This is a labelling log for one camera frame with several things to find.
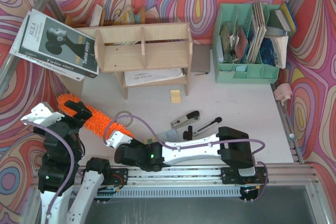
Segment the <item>orange microfiber duster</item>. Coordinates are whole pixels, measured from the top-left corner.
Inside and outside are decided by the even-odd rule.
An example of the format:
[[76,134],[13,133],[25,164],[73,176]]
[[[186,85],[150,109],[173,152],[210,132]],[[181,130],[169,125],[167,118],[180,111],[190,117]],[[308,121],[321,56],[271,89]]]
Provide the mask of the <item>orange microfiber duster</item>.
[[[65,102],[71,100],[73,102],[79,102],[80,99],[73,94],[61,94],[57,98],[58,107],[61,111],[63,111],[66,115],[73,116],[75,111],[71,109],[66,109]],[[108,124],[112,121],[111,118],[103,114],[102,112],[94,109],[93,107],[84,104],[91,112],[92,117],[86,121],[84,126],[88,129],[93,131],[99,137],[104,136],[105,129],[107,128]]]

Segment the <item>large black-cover book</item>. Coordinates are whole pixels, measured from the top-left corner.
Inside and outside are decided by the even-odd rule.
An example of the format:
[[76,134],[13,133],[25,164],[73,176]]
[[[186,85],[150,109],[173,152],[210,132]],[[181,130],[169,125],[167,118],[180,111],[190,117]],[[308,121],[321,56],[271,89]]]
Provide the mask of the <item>large black-cover book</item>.
[[32,9],[24,18],[10,53],[81,81],[99,74],[94,44],[92,37]]

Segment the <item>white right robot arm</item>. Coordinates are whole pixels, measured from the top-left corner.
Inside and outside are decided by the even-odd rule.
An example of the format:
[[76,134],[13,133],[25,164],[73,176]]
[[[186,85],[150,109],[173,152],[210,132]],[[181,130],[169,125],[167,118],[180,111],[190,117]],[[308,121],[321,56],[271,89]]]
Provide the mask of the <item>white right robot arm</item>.
[[113,135],[109,144],[115,149],[114,161],[146,172],[159,172],[163,167],[192,160],[220,159],[237,169],[241,177],[256,174],[250,143],[244,141],[249,135],[230,127],[223,126],[217,134],[185,142],[144,144],[119,131]]

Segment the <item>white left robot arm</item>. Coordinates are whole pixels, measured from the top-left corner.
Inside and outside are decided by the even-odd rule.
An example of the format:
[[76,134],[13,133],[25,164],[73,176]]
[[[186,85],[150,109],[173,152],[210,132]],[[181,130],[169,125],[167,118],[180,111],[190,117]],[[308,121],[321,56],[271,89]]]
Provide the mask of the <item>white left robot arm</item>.
[[34,133],[45,138],[46,152],[38,171],[42,223],[84,223],[99,187],[111,174],[107,159],[91,158],[83,170],[75,200],[69,204],[78,162],[85,154],[79,130],[92,112],[82,102],[68,100],[65,106],[74,110],[75,115],[48,112],[33,128]]

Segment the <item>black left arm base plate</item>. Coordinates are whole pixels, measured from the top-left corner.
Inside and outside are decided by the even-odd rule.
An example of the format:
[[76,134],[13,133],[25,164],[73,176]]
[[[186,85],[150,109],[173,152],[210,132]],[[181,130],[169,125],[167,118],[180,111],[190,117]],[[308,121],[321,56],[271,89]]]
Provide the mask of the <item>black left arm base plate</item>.
[[129,170],[127,168],[112,168],[110,175],[99,187],[94,201],[96,204],[106,204],[113,196],[128,183]]

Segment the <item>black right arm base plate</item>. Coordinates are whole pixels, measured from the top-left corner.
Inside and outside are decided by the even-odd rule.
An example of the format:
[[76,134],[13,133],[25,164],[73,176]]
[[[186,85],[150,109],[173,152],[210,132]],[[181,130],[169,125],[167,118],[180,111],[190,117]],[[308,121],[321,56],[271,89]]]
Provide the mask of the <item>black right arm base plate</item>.
[[255,174],[252,176],[242,176],[239,174],[238,169],[229,167],[222,167],[220,172],[222,184],[238,186],[239,199],[246,204],[253,204],[260,199],[269,183],[268,168],[264,163],[262,166],[255,168]]

